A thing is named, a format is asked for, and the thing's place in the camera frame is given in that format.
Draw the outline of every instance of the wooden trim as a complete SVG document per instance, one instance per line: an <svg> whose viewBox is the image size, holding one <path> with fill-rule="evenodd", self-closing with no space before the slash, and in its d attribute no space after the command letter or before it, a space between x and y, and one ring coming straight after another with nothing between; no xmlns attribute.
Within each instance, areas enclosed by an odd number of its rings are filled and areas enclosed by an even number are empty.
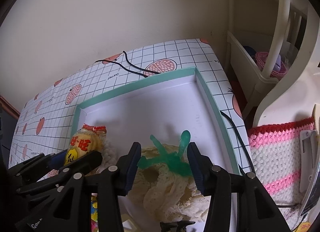
<svg viewBox="0 0 320 232"><path fill-rule="evenodd" d="M15 120L19 119L20 112L16 110L7 100L5 100L2 95L0 95L0 104L3 110L6 111Z"/></svg>

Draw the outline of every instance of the snack package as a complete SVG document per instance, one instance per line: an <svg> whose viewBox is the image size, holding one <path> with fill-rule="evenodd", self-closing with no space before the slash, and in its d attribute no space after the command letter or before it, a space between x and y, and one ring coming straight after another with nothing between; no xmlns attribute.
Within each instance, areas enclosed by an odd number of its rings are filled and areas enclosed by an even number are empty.
<svg viewBox="0 0 320 232"><path fill-rule="evenodd" d="M105 126L90 126L84 124L70 140L64 165L67 165L91 151L99 151L102 153L106 140L106 133L107 130Z"/></svg>

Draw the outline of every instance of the knitted fabric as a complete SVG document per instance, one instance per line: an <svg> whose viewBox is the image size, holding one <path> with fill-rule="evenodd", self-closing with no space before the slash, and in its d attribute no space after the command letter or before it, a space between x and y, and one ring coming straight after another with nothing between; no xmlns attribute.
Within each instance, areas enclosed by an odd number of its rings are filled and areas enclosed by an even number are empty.
<svg viewBox="0 0 320 232"><path fill-rule="evenodd" d="M248 132L252 162L260 182L277 205L301 203L299 192L301 173L301 130L313 130L314 120L264 125ZM299 208L280 208L289 227L298 221Z"/></svg>

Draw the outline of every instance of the pink basket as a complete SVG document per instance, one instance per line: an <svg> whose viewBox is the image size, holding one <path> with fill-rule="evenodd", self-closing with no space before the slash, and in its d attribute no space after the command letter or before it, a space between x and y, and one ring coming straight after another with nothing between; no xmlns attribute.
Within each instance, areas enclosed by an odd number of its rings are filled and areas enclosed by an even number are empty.
<svg viewBox="0 0 320 232"><path fill-rule="evenodd" d="M255 54L255 59L257 61L257 66L260 69L260 71L263 70L264 65L266 64L266 59L268 57L269 52L257 52ZM280 71L274 71L272 70L270 77L276 77L278 80L281 80L284 75L287 74L287 69L284 65L284 63L281 61Z"/></svg>

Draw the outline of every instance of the grid-patterned paper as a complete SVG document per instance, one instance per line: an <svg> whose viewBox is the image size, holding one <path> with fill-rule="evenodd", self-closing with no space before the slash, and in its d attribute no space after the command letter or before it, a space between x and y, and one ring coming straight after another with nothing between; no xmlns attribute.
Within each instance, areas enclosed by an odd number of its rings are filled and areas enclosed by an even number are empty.
<svg viewBox="0 0 320 232"><path fill-rule="evenodd" d="M218 107L231 117L250 153L244 122L231 85L216 55L204 39L176 40L158 43L129 52L129 61L140 68L165 72L197 67L204 77ZM130 66L123 53L114 55L127 69L147 74ZM101 93L142 79L119 65L97 62L86 69L57 81L25 104L17 122L10 150L9 167L44 153L58 153L68 148L76 105ZM228 128L238 163L245 172L250 167L236 134Z"/></svg>

